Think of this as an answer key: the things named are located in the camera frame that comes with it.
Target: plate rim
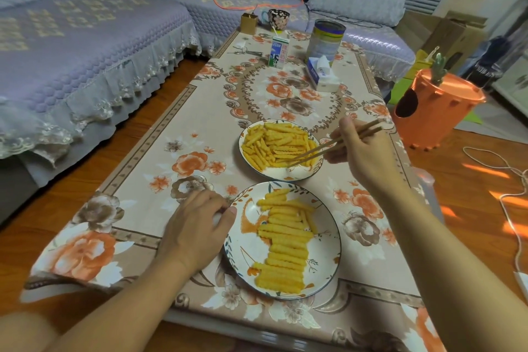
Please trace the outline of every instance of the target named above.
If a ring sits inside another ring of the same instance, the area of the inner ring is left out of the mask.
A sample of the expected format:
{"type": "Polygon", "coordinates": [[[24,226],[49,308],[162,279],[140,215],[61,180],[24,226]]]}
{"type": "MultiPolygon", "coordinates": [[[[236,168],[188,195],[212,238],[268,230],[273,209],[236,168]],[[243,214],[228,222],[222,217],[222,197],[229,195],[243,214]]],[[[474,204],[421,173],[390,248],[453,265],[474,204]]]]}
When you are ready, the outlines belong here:
{"type": "Polygon", "coordinates": [[[264,174],[263,172],[260,172],[259,170],[257,170],[256,168],[254,168],[246,159],[246,156],[244,156],[244,154],[242,153],[242,148],[240,146],[240,139],[242,138],[242,135],[244,134],[244,131],[247,130],[249,127],[253,127],[254,125],[258,125],[259,123],[265,123],[265,122],[269,122],[269,121],[274,121],[274,122],[277,122],[277,121],[281,121],[283,123],[288,123],[288,124],[292,124],[296,127],[299,127],[300,129],[302,129],[303,131],[306,131],[309,135],[311,135],[316,141],[317,141],[317,146],[320,146],[321,143],[319,142],[319,139],[317,139],[317,137],[315,137],[315,135],[312,134],[311,131],[307,130],[306,128],[304,127],[301,127],[299,124],[296,124],[296,123],[293,123],[291,121],[287,121],[287,120],[283,120],[283,119],[264,119],[264,120],[259,120],[259,121],[256,121],[254,123],[251,123],[250,125],[248,125],[246,128],[244,128],[242,130],[242,132],[240,133],[240,135],[238,136],[238,152],[240,153],[242,159],[244,159],[244,161],[246,162],[246,164],[251,167],[252,170],[254,170],[255,172],[257,172],[258,174],[260,174],[261,176],[265,177],[265,178],[269,178],[270,180],[273,180],[273,181],[280,181],[280,182],[288,182],[288,183],[293,183],[293,182],[297,182],[297,181],[304,181],[304,180],[307,180],[308,178],[311,178],[313,177],[317,172],[319,172],[319,170],[321,169],[321,167],[323,166],[324,164],[324,161],[325,159],[320,156],[321,160],[322,160],[322,163],[321,165],[319,166],[319,168],[317,170],[314,170],[312,174],[310,174],[309,176],[305,177],[305,178],[299,178],[298,180],[284,180],[284,179],[277,179],[277,178],[274,178],[274,177],[270,177],[269,175],[266,175],[264,174]]]}
{"type": "MultiPolygon", "coordinates": [[[[247,187],[246,189],[244,189],[242,192],[240,192],[240,193],[234,198],[233,202],[231,202],[231,204],[230,204],[229,206],[232,206],[233,203],[235,203],[235,202],[239,199],[239,197],[240,197],[242,194],[244,194],[249,188],[253,188],[253,187],[259,186],[259,185],[261,185],[261,184],[269,184],[270,182],[271,182],[271,181],[258,182],[258,183],[256,183],[256,184],[253,184],[253,185],[247,187]]],[[[287,184],[287,185],[291,185],[291,184],[292,184],[290,181],[282,181],[282,180],[280,180],[280,181],[277,180],[277,181],[274,181],[274,182],[284,182],[284,183],[287,184]]],[[[246,280],[243,276],[241,276],[241,275],[238,273],[238,270],[235,269],[235,268],[233,267],[233,264],[231,263],[231,260],[229,259],[227,252],[225,251],[225,250],[226,250],[226,244],[228,244],[228,242],[229,242],[229,241],[228,241],[228,237],[229,237],[229,235],[230,235],[229,233],[231,232],[231,230],[229,230],[229,232],[228,232],[228,236],[225,238],[226,240],[224,241],[224,243],[223,243],[223,245],[222,245],[222,252],[225,254],[226,259],[227,259],[227,261],[229,262],[229,265],[234,269],[234,272],[235,272],[235,274],[236,274],[236,276],[237,276],[238,278],[240,278],[240,279],[241,279],[241,280],[242,280],[242,281],[243,281],[243,282],[244,282],[249,288],[253,289],[255,292],[258,292],[259,294],[264,295],[264,296],[266,296],[266,297],[268,297],[268,298],[279,299],[279,300],[283,300],[283,301],[293,301],[293,300],[299,300],[299,299],[309,298],[310,296],[315,295],[315,294],[319,293],[320,291],[322,291],[323,289],[325,289],[325,288],[329,285],[329,283],[332,282],[332,280],[334,279],[334,277],[336,276],[337,271],[339,270],[339,267],[340,267],[340,264],[341,264],[341,260],[342,260],[341,258],[342,258],[342,256],[343,256],[343,242],[342,242],[342,240],[341,240],[341,232],[340,232],[340,230],[339,230],[339,225],[337,225],[337,222],[336,222],[336,220],[335,220],[335,217],[334,217],[334,215],[332,214],[332,211],[331,211],[331,210],[326,206],[326,204],[325,204],[325,203],[324,203],[324,202],[323,202],[318,196],[316,196],[313,192],[309,191],[309,190],[306,189],[305,187],[302,187],[302,186],[300,186],[300,185],[298,185],[298,184],[294,184],[294,185],[295,185],[296,187],[301,188],[302,190],[305,190],[305,191],[309,192],[310,194],[312,194],[313,196],[315,196],[315,197],[319,200],[319,202],[321,202],[321,204],[322,204],[322,205],[328,210],[328,212],[330,213],[330,217],[331,217],[332,220],[334,221],[334,224],[335,224],[336,229],[337,229],[337,237],[338,237],[338,239],[339,239],[339,256],[340,256],[340,259],[339,259],[339,262],[337,262],[337,264],[336,264],[336,266],[335,266],[335,270],[334,270],[334,272],[332,273],[332,275],[330,276],[330,278],[328,279],[328,281],[325,283],[324,286],[322,286],[318,291],[312,292],[312,293],[307,294],[307,295],[305,295],[305,296],[288,296],[288,297],[286,297],[286,298],[284,298],[283,296],[273,296],[273,295],[270,295],[270,294],[268,294],[268,293],[262,292],[260,289],[254,287],[254,286],[251,285],[249,282],[247,282],[247,280],[246,280]]]]}

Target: hand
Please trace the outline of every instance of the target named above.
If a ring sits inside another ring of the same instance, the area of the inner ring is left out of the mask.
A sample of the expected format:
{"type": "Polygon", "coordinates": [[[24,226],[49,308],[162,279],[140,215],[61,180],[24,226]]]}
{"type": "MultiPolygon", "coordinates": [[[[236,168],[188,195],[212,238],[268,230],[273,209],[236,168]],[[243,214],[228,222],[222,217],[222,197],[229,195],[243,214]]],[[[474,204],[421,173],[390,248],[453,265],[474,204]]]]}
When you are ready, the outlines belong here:
{"type": "Polygon", "coordinates": [[[228,206],[216,192],[191,193],[169,219],[156,259],[176,259],[191,275],[204,269],[220,252],[234,223],[237,208],[230,207],[218,225],[213,224],[213,215],[228,206]]]}
{"type": "Polygon", "coordinates": [[[346,148],[325,154],[329,163],[348,162],[352,175],[370,193],[398,185],[401,180],[394,164],[393,146],[385,131],[379,131],[361,140],[357,127],[366,124],[344,117],[339,121],[339,128],[330,135],[332,138],[343,137],[346,148]]]}

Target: wooden floor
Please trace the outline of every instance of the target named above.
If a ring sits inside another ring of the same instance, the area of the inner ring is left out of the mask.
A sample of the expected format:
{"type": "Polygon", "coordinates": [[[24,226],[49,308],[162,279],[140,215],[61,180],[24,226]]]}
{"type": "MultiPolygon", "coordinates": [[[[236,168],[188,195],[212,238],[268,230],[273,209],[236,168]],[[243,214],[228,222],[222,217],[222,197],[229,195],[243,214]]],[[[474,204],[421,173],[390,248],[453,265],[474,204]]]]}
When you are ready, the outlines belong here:
{"type": "MultiPolygon", "coordinates": [[[[162,88],[123,123],[110,140],[41,190],[2,230],[0,315],[19,309],[36,311],[64,331],[105,300],[105,296],[87,291],[21,305],[18,296],[31,265],[46,244],[106,179],[203,65],[202,60],[195,59],[181,62],[162,88]]],[[[436,179],[434,187],[449,229],[522,297],[513,277],[516,240],[505,226],[505,216],[494,196],[520,192],[521,182],[510,172],[479,171],[478,163],[472,162],[463,154],[464,146],[493,150],[504,156],[513,167],[526,169],[528,145],[454,130],[436,150],[409,151],[413,165],[427,170],[436,179]]],[[[500,164],[498,159],[490,156],[478,156],[492,165],[500,164]]],[[[528,198],[511,199],[507,207],[526,240],[528,198]]],[[[524,270],[528,271],[528,251],[524,254],[522,264],[524,270]]],[[[148,350],[161,350],[161,346],[163,350],[218,352],[230,350],[233,340],[162,323],[148,350]]]]}

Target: mug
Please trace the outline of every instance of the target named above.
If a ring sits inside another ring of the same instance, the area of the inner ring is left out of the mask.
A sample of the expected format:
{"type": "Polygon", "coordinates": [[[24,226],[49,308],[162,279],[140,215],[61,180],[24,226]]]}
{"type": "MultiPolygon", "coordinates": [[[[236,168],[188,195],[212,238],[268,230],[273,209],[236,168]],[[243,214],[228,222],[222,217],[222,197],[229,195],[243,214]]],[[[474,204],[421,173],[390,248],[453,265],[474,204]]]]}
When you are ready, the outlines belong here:
{"type": "Polygon", "coordinates": [[[282,31],[286,28],[288,20],[290,19],[290,13],[279,9],[269,9],[263,11],[260,15],[263,22],[270,24],[277,31],[282,31]]]}

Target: metal can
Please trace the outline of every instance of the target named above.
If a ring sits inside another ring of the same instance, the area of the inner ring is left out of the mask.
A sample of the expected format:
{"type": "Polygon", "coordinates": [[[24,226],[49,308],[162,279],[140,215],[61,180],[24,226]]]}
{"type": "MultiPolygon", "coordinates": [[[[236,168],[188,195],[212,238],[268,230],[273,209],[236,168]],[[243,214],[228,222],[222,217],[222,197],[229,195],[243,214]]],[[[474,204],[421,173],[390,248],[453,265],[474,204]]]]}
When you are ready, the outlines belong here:
{"type": "Polygon", "coordinates": [[[346,29],[335,21],[316,20],[306,51],[306,61],[309,57],[320,58],[325,55],[331,66],[346,29]]]}

